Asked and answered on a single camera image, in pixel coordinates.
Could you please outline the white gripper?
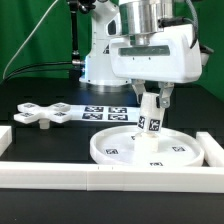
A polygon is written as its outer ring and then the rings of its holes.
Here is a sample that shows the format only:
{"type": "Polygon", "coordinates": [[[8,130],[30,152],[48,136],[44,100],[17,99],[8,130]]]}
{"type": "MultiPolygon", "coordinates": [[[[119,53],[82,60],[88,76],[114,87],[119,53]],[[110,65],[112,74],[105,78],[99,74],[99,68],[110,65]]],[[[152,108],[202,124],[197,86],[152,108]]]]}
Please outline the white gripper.
{"type": "Polygon", "coordinates": [[[173,83],[197,81],[202,73],[199,43],[191,47],[192,42],[191,24],[166,27],[153,34],[147,46],[131,46],[126,37],[114,38],[109,43],[112,70],[117,77],[133,79],[138,104],[146,91],[144,80],[159,81],[158,107],[168,108],[173,83]]]}

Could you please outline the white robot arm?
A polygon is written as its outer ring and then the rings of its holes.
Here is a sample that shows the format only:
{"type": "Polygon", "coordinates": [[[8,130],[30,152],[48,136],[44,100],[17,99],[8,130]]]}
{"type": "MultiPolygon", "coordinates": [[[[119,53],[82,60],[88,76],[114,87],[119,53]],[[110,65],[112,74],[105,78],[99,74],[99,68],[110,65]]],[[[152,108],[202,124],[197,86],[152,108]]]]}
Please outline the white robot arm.
{"type": "Polygon", "coordinates": [[[167,108],[174,85],[198,80],[213,53],[199,43],[192,1],[96,0],[80,81],[102,91],[131,85],[138,96],[156,81],[156,104],[167,108]]]}

